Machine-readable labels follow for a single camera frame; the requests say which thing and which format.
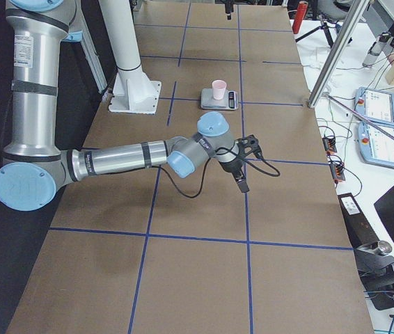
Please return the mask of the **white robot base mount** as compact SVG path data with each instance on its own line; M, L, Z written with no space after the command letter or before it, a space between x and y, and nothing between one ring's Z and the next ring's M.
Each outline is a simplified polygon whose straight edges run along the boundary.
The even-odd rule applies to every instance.
M118 74L109 110L113 113L154 114L161 82L152 81L142 68L129 1L100 1Z

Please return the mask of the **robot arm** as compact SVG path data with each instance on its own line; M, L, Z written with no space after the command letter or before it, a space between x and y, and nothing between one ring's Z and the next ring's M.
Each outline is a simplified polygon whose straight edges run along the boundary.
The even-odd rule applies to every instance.
M11 140L3 149L0 202L17 211L50 203L62 187L86 177L158 168L187 177L211 159L230 173L241 192L248 191L243 167L248 156L262 158L256 137L234 138L219 111L203 114L196 133L162 141L104 149L84 149L92 112L80 119L84 92L70 88L73 112L58 111L58 68L63 42L71 42L85 59L87 83L100 93L108 86L80 1L7 1L6 21L14 31L14 70L8 115Z

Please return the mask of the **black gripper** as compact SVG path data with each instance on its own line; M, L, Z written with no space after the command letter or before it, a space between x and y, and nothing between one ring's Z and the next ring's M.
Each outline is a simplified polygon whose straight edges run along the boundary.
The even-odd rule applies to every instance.
M231 173L242 193L248 193L250 188L243 173L245 158L253 153L256 158L262 157L262 150L258 139L254 135L239 138L231 148L220 147L219 163L226 172Z

